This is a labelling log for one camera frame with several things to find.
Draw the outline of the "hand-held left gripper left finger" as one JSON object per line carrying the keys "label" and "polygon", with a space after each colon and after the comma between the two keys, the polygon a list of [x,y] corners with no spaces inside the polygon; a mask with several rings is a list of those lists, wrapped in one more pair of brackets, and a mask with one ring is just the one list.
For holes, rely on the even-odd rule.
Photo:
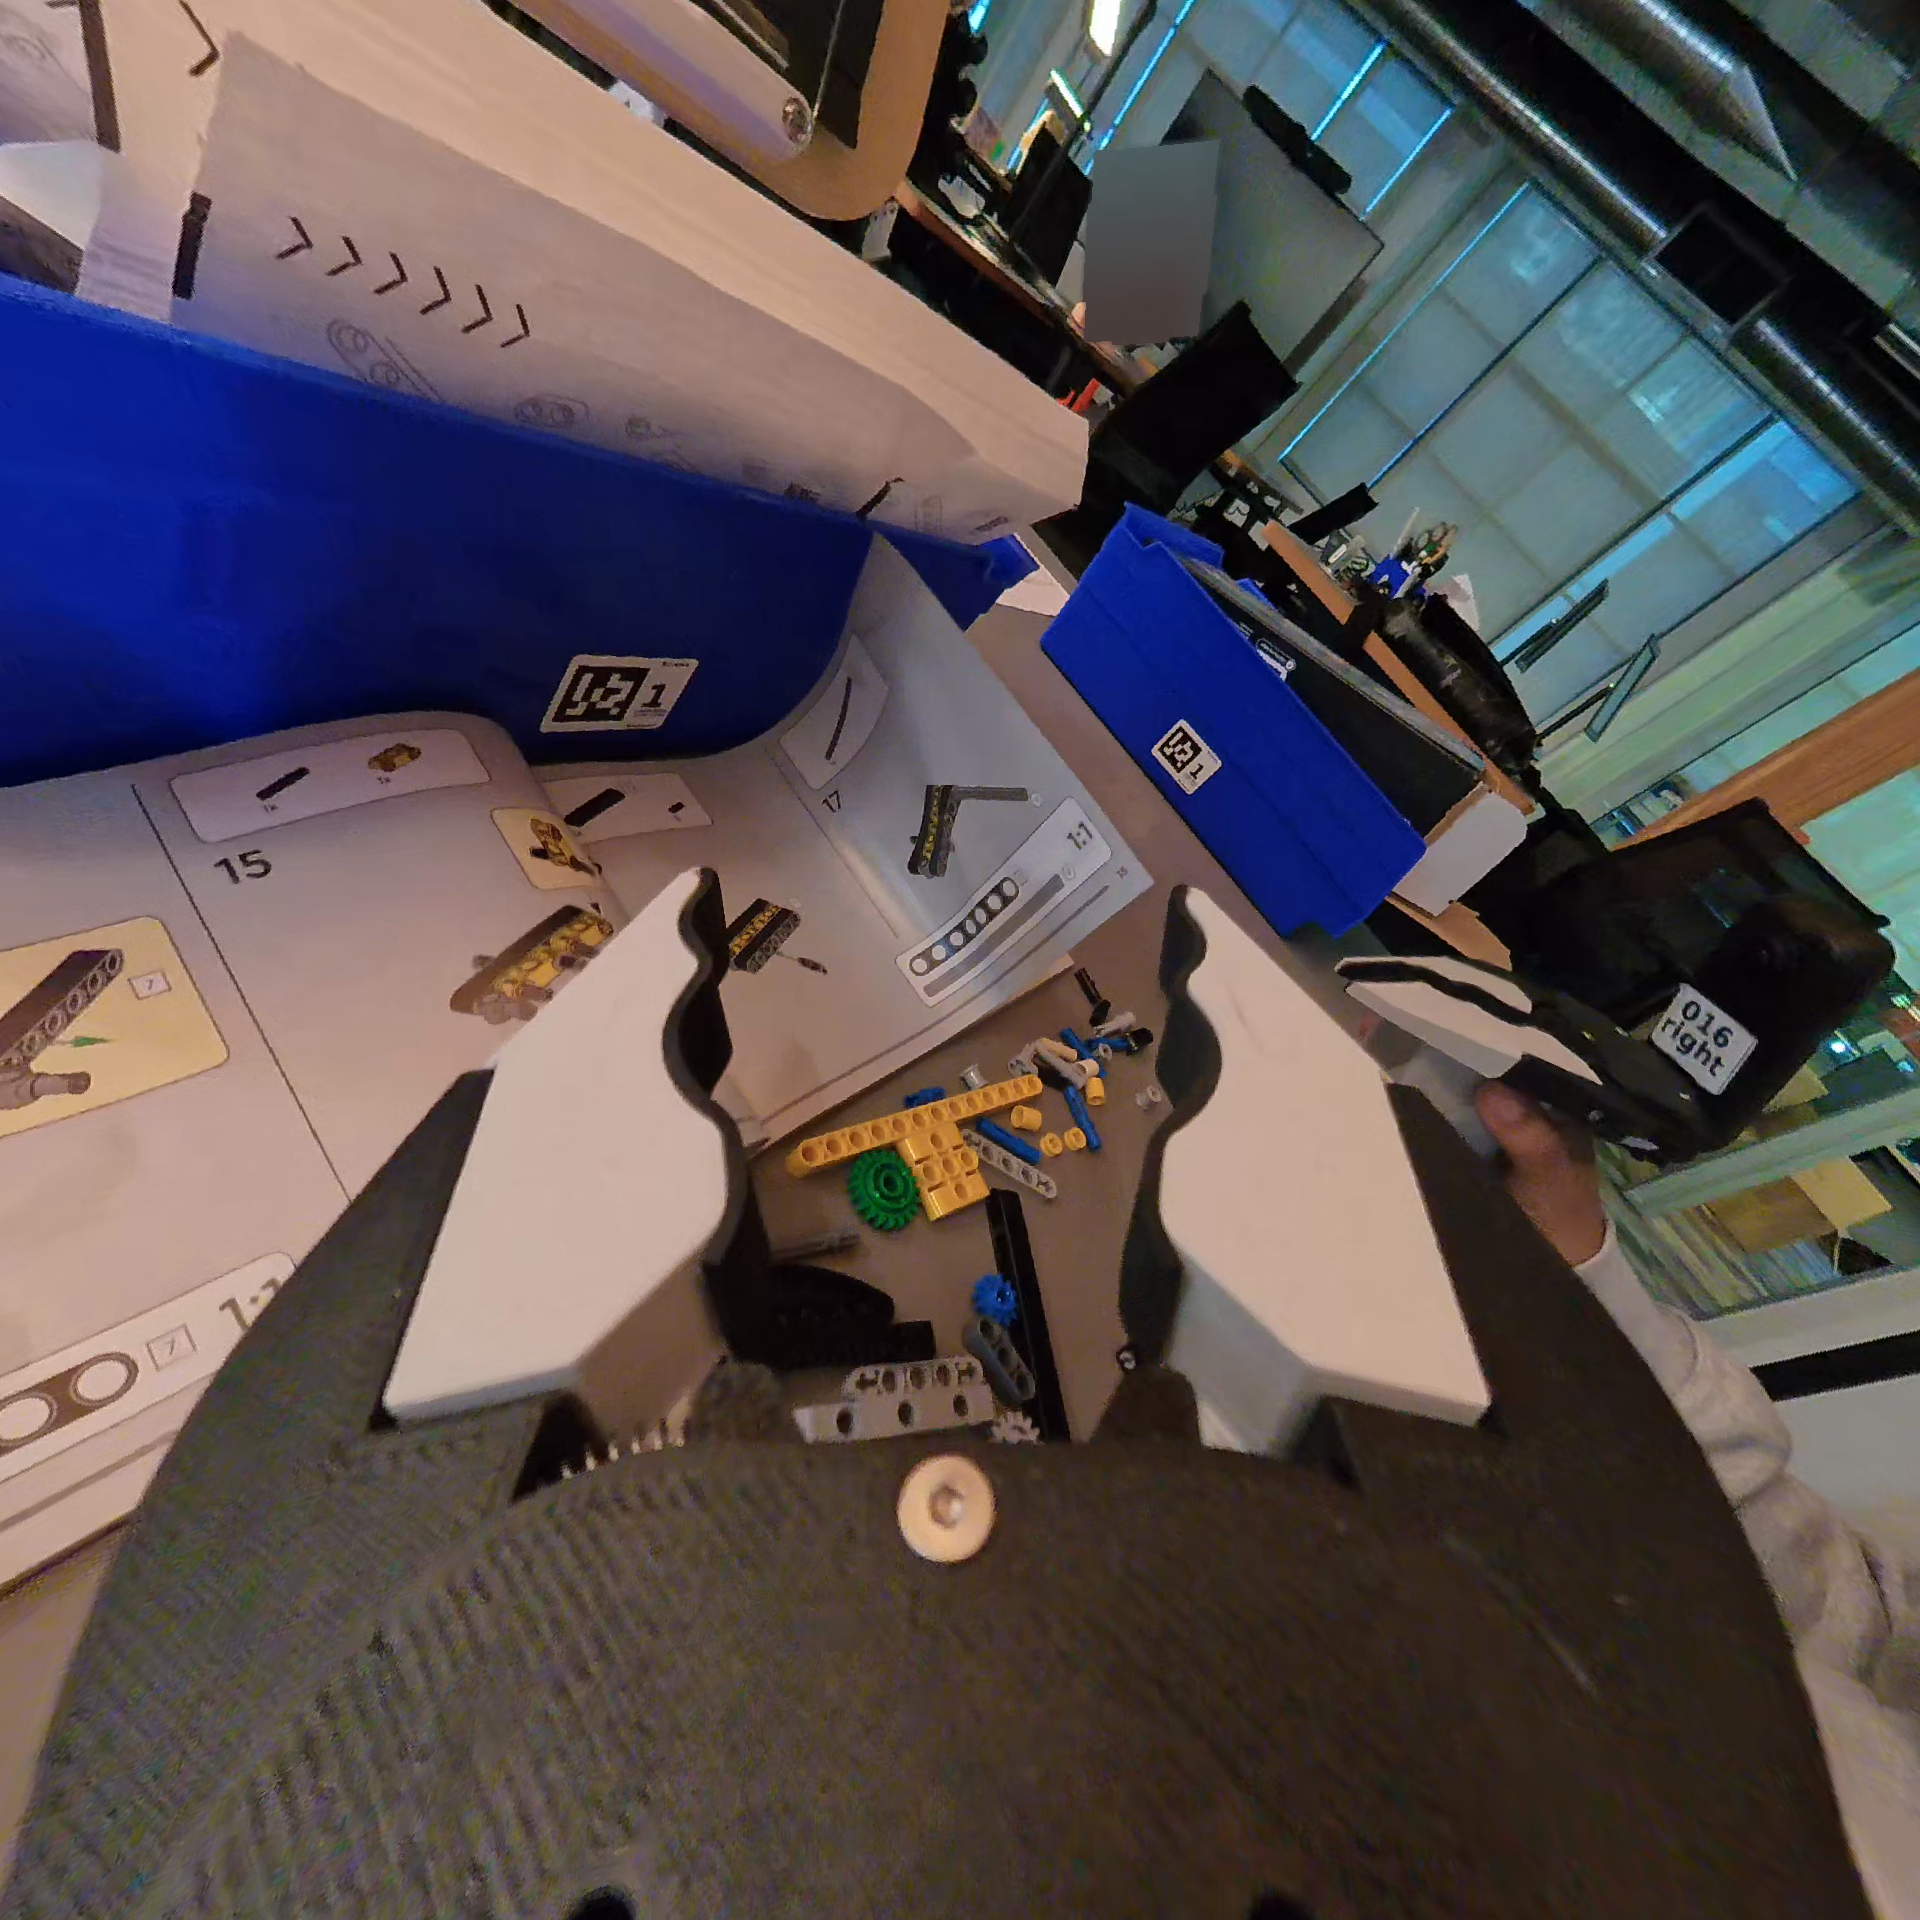
{"label": "hand-held left gripper left finger", "polygon": [[707,1272],[753,1183],[718,1105],[731,1066],[718,877],[675,877],[494,1057],[385,1411],[397,1424],[565,1398],[655,1430],[723,1355]]}

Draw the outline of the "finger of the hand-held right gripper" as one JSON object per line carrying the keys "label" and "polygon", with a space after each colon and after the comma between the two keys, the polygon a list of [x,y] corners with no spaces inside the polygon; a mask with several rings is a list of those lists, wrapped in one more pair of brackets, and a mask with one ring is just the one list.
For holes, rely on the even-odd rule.
{"label": "finger of the hand-held right gripper", "polygon": [[1535,1000],[1510,975],[1460,957],[1349,957],[1334,962],[1334,971],[1345,981],[1369,986],[1434,989],[1435,992],[1481,1001],[1490,1009],[1499,1007],[1509,1014],[1533,1014],[1535,1007]]}
{"label": "finger of the hand-held right gripper", "polygon": [[1357,983],[1353,998],[1382,1022],[1483,1080],[1533,1064],[1583,1086],[1599,1085],[1596,1067],[1555,1034],[1513,1009],[1493,1014],[1487,1003],[1442,983]]}

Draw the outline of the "person's right forearm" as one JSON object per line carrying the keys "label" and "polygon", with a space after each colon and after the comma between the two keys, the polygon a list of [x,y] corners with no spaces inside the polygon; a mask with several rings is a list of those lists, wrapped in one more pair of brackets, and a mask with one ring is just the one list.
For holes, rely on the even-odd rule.
{"label": "person's right forearm", "polygon": [[1597,1209],[1556,1250],[1643,1355],[1698,1441],[1780,1610],[1876,1917],[1917,1917],[1916,1557],[1845,1519],[1793,1469],[1759,1381],[1684,1315],[1652,1302]]}

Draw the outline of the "pile of small lego pins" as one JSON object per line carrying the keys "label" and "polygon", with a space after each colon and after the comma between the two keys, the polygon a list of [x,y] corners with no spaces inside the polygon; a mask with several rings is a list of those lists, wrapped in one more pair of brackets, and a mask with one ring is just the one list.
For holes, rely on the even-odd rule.
{"label": "pile of small lego pins", "polygon": [[1127,1001],[1105,995],[1097,977],[1071,967],[1017,1003],[1019,1029],[1001,1080],[1033,1072],[1043,1093],[971,1128],[1044,1170],[1055,1159],[1097,1155],[1119,1109],[1159,1085],[1149,1058],[1159,1029]]}

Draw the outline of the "lego instruction booklet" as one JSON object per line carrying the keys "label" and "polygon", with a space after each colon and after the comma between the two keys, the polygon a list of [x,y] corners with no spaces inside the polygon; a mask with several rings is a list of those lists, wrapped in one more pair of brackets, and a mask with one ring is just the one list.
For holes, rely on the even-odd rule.
{"label": "lego instruction booklet", "polygon": [[1153,879],[908,560],[746,743],[390,711],[5,775],[3,1577],[114,1529],[458,1074],[718,877],[748,1147],[1068,971]]}

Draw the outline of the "thin grey lego beam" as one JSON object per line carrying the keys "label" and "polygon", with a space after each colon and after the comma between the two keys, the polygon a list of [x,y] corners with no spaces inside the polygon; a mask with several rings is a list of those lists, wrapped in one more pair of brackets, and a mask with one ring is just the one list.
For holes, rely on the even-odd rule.
{"label": "thin grey lego beam", "polygon": [[1061,1199],[1061,1187],[1049,1174],[1044,1174],[1044,1166],[1037,1159],[1021,1159],[996,1139],[982,1136],[977,1128],[963,1128],[959,1136],[963,1143],[977,1152],[982,1169],[999,1174],[1004,1181],[1010,1181],[1049,1203]]}

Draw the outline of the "long black lego beam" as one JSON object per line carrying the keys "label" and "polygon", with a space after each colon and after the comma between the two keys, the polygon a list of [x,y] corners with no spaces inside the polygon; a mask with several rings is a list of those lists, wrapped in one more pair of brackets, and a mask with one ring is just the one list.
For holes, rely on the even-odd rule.
{"label": "long black lego beam", "polygon": [[1066,1393],[1049,1341],[1049,1319],[1041,1288],[1041,1272],[1033,1245],[1023,1226],[1021,1199],[1013,1191],[991,1189],[986,1203],[996,1272],[1014,1289],[1014,1330],[1023,1361],[1037,1381],[1033,1402],[1041,1439],[1068,1445],[1071,1430],[1066,1411]]}

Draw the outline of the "black curved lego panel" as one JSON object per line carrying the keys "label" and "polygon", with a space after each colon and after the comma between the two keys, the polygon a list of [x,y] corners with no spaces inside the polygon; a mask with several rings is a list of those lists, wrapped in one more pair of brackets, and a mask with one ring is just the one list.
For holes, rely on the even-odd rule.
{"label": "black curved lego panel", "polygon": [[773,1265],[730,1323],[737,1361],[779,1375],[934,1361],[926,1319],[898,1319],[884,1289],[821,1265]]}

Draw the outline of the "long yellow lego beam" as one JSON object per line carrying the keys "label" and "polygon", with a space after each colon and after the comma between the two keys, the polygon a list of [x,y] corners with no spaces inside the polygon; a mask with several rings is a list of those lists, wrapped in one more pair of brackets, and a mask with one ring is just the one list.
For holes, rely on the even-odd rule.
{"label": "long yellow lego beam", "polygon": [[977,1120],[1031,1105],[1041,1093],[1043,1082],[1033,1072],[1026,1072],[986,1089],[964,1089],[959,1096],[930,1099],[911,1109],[853,1120],[796,1143],[785,1155],[785,1170],[791,1178],[804,1181],[870,1150],[900,1145],[911,1134],[938,1128],[964,1130]]}

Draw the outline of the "yellow lego angled block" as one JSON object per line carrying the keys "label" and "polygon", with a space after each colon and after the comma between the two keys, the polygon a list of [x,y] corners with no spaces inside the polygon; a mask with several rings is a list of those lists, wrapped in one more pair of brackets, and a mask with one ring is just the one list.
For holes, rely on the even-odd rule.
{"label": "yellow lego angled block", "polygon": [[895,1142],[895,1152],[915,1181],[919,1207],[929,1221],[963,1214],[990,1193],[979,1170],[979,1155],[951,1120],[911,1128]]}

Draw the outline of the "blue plastic bin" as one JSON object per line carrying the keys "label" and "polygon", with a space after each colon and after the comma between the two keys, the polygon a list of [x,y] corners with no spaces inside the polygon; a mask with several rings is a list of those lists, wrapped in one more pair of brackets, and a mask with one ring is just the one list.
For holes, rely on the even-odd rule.
{"label": "blue plastic bin", "polygon": [[1277,936],[1341,936],[1423,858],[1357,761],[1189,573],[1220,550],[1124,507],[1043,637],[1083,705]]}
{"label": "blue plastic bin", "polygon": [[5,280],[3,775],[402,711],[534,765],[781,722],[884,537],[967,630],[1035,569]]}

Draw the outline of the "chevron printed white paper bag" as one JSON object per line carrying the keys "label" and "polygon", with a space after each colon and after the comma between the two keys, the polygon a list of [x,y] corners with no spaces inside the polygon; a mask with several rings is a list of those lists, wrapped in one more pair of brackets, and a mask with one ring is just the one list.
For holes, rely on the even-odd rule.
{"label": "chevron printed white paper bag", "polygon": [[953,543],[1082,496],[1061,402],[479,7],[259,7],[212,81],[197,333]]}

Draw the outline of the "beige framed monitor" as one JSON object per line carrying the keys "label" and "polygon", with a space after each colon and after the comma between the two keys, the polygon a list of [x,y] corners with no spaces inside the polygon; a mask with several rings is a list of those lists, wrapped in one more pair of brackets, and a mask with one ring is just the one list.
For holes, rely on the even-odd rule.
{"label": "beige framed monitor", "polygon": [[764,9],[791,46],[791,73],[814,110],[814,135],[802,155],[765,161],[721,128],[701,126],[690,109],[663,109],[605,64],[554,33],[530,5],[492,9],[554,58],[588,79],[634,89],[663,113],[698,153],[796,213],[845,225],[876,213],[908,171],[934,83],[951,7],[945,3],[749,3]]}

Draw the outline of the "plain white paper bag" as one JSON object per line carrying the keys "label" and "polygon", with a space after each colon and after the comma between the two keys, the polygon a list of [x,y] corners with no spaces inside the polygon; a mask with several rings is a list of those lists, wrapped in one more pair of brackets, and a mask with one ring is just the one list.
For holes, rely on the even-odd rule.
{"label": "plain white paper bag", "polygon": [[174,318],[234,18],[225,3],[3,5],[7,274]]}

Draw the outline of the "white monitor light bar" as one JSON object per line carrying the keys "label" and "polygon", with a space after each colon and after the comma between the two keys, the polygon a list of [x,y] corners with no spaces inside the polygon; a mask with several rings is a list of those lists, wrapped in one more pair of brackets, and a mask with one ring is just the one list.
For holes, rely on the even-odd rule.
{"label": "white monitor light bar", "polygon": [[804,153],[814,110],[794,81],[788,39],[748,3],[530,5],[561,35],[663,109],[690,109],[707,128],[765,161]]}

